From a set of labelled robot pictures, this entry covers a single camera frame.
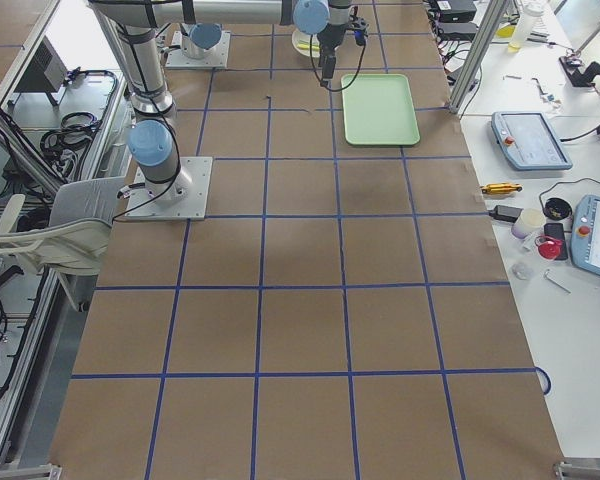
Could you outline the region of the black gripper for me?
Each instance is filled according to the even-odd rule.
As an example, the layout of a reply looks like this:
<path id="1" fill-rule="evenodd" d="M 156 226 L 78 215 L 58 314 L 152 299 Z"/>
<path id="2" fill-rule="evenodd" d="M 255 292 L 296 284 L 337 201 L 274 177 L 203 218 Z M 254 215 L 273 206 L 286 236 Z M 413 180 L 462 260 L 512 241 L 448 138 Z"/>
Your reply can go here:
<path id="1" fill-rule="evenodd" d="M 347 22 L 341 25 L 329 24 L 317 35 L 320 48 L 318 66 L 326 68 L 327 66 L 334 67 L 336 65 L 335 49 L 343 43 L 345 33 L 348 31 L 354 33 L 356 44 L 366 49 L 367 27 L 367 22 Z"/>

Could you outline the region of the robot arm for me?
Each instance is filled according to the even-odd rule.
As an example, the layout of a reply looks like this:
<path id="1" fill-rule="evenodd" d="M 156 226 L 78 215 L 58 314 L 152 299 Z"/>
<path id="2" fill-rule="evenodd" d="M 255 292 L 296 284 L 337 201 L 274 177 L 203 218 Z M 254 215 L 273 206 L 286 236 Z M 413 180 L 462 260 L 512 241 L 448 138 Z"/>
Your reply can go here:
<path id="1" fill-rule="evenodd" d="M 354 16 L 348 1 L 93 1 L 90 4 L 131 87 L 136 115 L 127 146 L 138 166 L 138 193 L 128 194 L 125 216 L 138 220 L 204 218 L 213 160 L 185 156 L 175 133 L 177 108 L 168 89 L 156 35 L 177 24 L 185 57 L 226 58 L 225 23 L 297 25 L 326 41 L 320 77 L 333 77 L 337 47 Z"/>
<path id="2" fill-rule="evenodd" d="M 358 68 L 361 67 L 366 50 L 368 24 L 365 19 L 356 15 L 357 10 L 349 7 L 336 8 L 318 2 L 302 3 L 293 13 L 293 19 L 280 20 L 281 25 L 293 23 L 297 31 L 307 37 L 312 68 L 316 69 L 313 47 L 317 38 L 318 66 L 321 68 L 321 82 L 329 82 L 333 78 L 337 64 L 337 49 L 344 41 L 347 32 L 354 34 L 356 44 L 362 48 Z M 180 23 L 179 60 L 187 59 L 186 68 L 196 64 L 200 68 L 225 67 L 228 55 L 230 33 L 220 23 Z"/>

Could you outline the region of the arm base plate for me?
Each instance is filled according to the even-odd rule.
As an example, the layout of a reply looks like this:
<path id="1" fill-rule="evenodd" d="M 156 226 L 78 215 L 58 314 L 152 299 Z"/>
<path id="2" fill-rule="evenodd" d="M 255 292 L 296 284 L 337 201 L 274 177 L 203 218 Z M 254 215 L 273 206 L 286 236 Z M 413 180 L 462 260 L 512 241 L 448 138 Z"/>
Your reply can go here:
<path id="1" fill-rule="evenodd" d="M 173 34 L 165 68 L 172 70 L 226 69 L 229 57 L 230 32 L 223 31 L 220 41 L 210 49 L 194 44 L 180 31 Z"/>
<path id="2" fill-rule="evenodd" d="M 134 182 L 144 186 L 131 190 L 125 217 L 139 221 L 203 220 L 212 166 L 212 157 L 181 157 L 173 184 L 147 181 L 138 168 Z"/>

